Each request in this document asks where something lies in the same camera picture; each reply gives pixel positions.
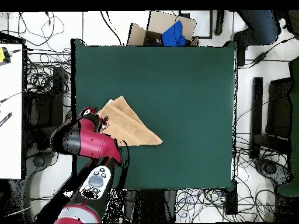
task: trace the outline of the robot control buttons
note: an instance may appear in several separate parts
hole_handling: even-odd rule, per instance
[[[110,170],[105,166],[98,166],[89,173],[81,185],[79,193],[89,200],[98,200],[107,191],[110,180]]]
[[[92,189],[92,192],[98,194],[100,191],[97,188]]]
[[[89,178],[88,184],[94,187],[101,187],[104,185],[103,179],[100,176],[93,175]]]

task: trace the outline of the tiled floor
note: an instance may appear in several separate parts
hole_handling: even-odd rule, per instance
[[[190,17],[195,19],[197,22],[197,26],[195,29],[194,35],[206,36],[208,32],[208,12],[207,11],[187,11],[190,13]],[[29,48],[35,49],[44,49],[55,51],[62,51],[64,48],[70,48],[70,39],[71,38],[80,38],[83,39],[87,45],[101,45],[101,46],[111,46],[111,45],[119,45],[119,42],[115,35],[109,30],[109,28],[105,25],[100,12],[54,12],[55,16],[61,19],[61,21],[56,18],[55,19],[55,28],[53,30],[53,22],[51,20],[51,26],[45,24],[48,21],[48,17],[44,12],[39,13],[24,13],[23,17],[26,22],[27,30],[30,30],[32,33],[36,33],[39,35],[43,35],[42,31],[44,31],[45,36],[49,36],[53,30],[54,34],[62,32],[63,33],[55,35],[51,38],[47,43],[36,46],[31,43],[27,43]],[[149,11],[142,12],[109,12],[109,18],[111,23],[113,24],[113,28],[117,31],[117,34],[120,37],[121,43],[127,43],[127,35],[130,28],[130,23],[135,22],[139,26],[146,28],[148,22],[148,14]],[[18,30],[18,13],[10,13],[9,14],[9,34],[16,35],[16,33],[12,33],[11,31]],[[215,29],[215,20],[216,20],[216,10],[213,11],[213,30]],[[285,21],[281,20],[281,27],[284,26]],[[20,30],[24,31],[24,24],[21,22]],[[223,23],[223,32],[220,36],[215,36],[213,34],[213,38],[211,40],[200,40],[200,46],[223,46],[228,40],[231,39],[231,35],[233,32],[241,31],[246,28],[242,19],[238,16],[238,14],[233,14],[232,12],[225,11],[224,23]],[[0,15],[0,30],[7,29],[7,21],[5,19],[5,15]],[[45,41],[44,38],[30,34],[28,31],[24,34],[21,34],[22,37],[30,40],[32,43],[41,44]],[[275,44],[280,41],[293,37],[287,30],[282,30],[279,35],[278,40],[272,45],[264,45],[264,46],[251,46],[246,51],[246,59],[252,60],[261,52],[267,51],[269,48],[273,47]],[[291,40],[285,44],[280,44],[271,50],[267,55],[267,60],[292,60],[299,55],[299,45],[297,40]],[[39,57],[32,57],[32,60],[39,59]],[[248,69],[239,69],[238,70],[238,107],[237,107],[237,117],[239,117],[242,113],[248,111],[251,108],[251,89],[252,89],[252,79],[253,77],[261,76],[263,77],[263,101],[266,102],[268,98],[267,89],[271,80],[285,78],[290,76],[288,70],[287,62],[274,62],[274,61],[262,61],[259,64],[255,65],[252,68]],[[266,125],[266,109],[267,105],[264,105],[263,111],[263,130],[265,130]],[[237,124],[237,132],[238,133],[248,133],[249,132],[249,120],[250,113],[245,114]],[[239,135],[239,137],[248,140],[248,135]],[[242,156],[241,159],[248,160],[248,157],[245,155]],[[253,167],[248,166],[244,163],[244,167],[240,166],[238,168],[238,177],[237,179],[240,183],[238,184],[238,194],[239,194],[239,211],[242,209],[248,209],[252,205],[252,199],[242,199],[244,197],[249,196],[249,190],[253,195],[264,188],[273,190],[273,187],[268,179],[257,174]],[[31,188],[31,197],[39,198],[43,196],[51,196],[55,191],[59,189],[59,187],[63,184],[63,182],[70,176],[71,174],[71,156],[60,155],[58,158],[58,162],[46,170],[39,172],[35,175]],[[192,219],[194,222],[222,222],[222,221],[235,221],[234,219],[238,218],[239,221],[242,219],[241,216],[221,216],[223,214],[223,209],[217,211],[213,205],[204,201],[202,198],[201,201],[203,204],[199,204],[197,199],[195,199],[195,195],[199,193],[198,190],[188,191],[188,195],[180,194],[178,196],[178,208],[182,208],[177,216],[177,222],[190,222]],[[265,204],[274,204],[273,195],[269,192],[262,192],[259,197],[260,201]],[[32,202],[32,213],[35,215],[42,208],[46,201],[33,201]],[[252,208],[246,212],[256,213],[256,209]],[[242,213],[241,214],[246,221],[261,221],[260,218],[255,219],[255,214]],[[265,213],[266,219],[271,221],[273,215],[271,213]]]

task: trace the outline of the dark green object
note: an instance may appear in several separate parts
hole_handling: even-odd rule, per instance
[[[123,96],[163,140],[129,147],[126,189],[231,185],[235,43],[213,48],[75,42],[77,113]],[[87,161],[79,157],[78,170]],[[116,169],[113,186],[120,173]]]
[[[291,116],[291,155],[290,167],[294,180],[291,184],[281,185],[277,192],[285,197],[299,196],[299,57],[289,63],[290,74],[293,78],[293,88],[290,92],[292,105]]]

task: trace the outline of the white cable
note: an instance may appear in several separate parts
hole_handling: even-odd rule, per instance
[[[25,208],[25,209],[21,209],[20,211],[17,211],[17,212],[14,212],[14,213],[11,213],[11,214],[9,214],[9,215],[6,215],[6,216],[12,216],[12,215],[16,215],[16,214],[18,214],[18,213],[21,213],[21,212],[23,212],[23,211],[27,211],[28,209],[30,209],[32,206],[29,206],[29,207],[27,207],[27,208]]]

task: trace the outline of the blue cloth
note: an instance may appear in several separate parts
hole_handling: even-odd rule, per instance
[[[183,25],[180,22],[173,24],[167,31],[162,34],[164,46],[186,46],[187,42],[182,35]]]

